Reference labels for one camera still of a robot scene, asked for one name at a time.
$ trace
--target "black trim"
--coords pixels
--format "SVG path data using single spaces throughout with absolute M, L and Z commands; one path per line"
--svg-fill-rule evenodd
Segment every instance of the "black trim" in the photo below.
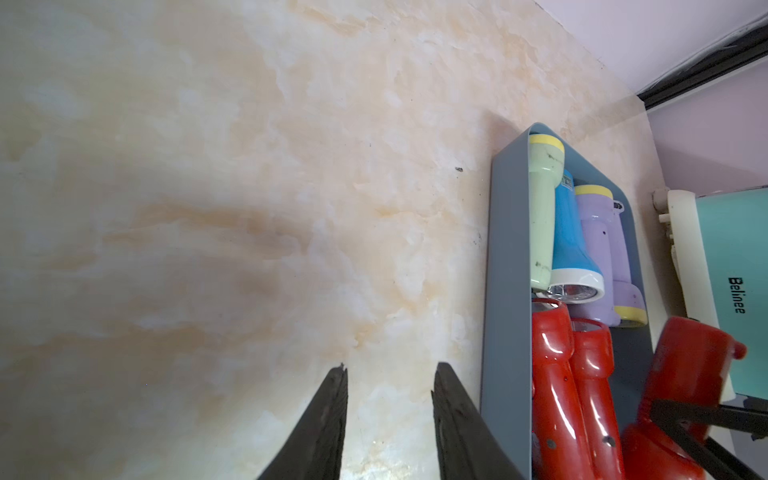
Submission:
M 663 78 L 637 96 L 650 109 L 768 55 L 768 25 L 748 31 L 696 64 Z

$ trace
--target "green flashlight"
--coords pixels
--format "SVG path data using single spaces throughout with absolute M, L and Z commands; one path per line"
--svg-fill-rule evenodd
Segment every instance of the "green flashlight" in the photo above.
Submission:
M 528 137 L 528 190 L 531 223 L 531 288 L 546 291 L 552 275 L 554 189 L 563 178 L 565 147 L 556 137 Z

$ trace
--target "marble countertop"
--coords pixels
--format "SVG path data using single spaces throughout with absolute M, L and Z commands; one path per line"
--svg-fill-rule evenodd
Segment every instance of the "marble countertop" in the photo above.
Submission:
M 341 362 L 342 478 L 438 478 L 437 362 L 479 395 L 491 158 L 535 121 L 629 197 L 649 316 L 676 301 L 644 107 L 530 0 L 0 22 L 9 478 L 254 478 Z

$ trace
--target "gray plastic tray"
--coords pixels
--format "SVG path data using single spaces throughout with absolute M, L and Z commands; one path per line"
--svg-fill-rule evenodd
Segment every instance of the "gray plastic tray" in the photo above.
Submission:
M 611 189 L 624 204 L 632 283 L 643 295 L 632 205 L 613 182 L 544 124 L 533 124 L 493 158 L 488 220 L 480 413 L 520 473 L 531 478 L 531 288 L 528 263 L 528 135 L 549 134 L 565 146 L 575 184 Z M 653 357 L 650 330 L 611 329 L 616 370 L 611 392 L 623 429 L 634 420 Z

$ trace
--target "black stand leg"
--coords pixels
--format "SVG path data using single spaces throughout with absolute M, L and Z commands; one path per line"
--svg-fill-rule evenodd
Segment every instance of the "black stand leg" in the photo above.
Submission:
M 712 439 L 697 442 L 680 422 L 717 425 L 731 430 L 768 435 L 768 412 L 731 406 L 708 408 L 673 400 L 654 400 L 650 419 L 716 480 L 763 480 Z
M 448 363 L 437 365 L 432 405 L 442 480 L 523 479 Z
M 283 448 L 259 480 L 338 480 L 346 427 L 347 376 L 331 369 Z

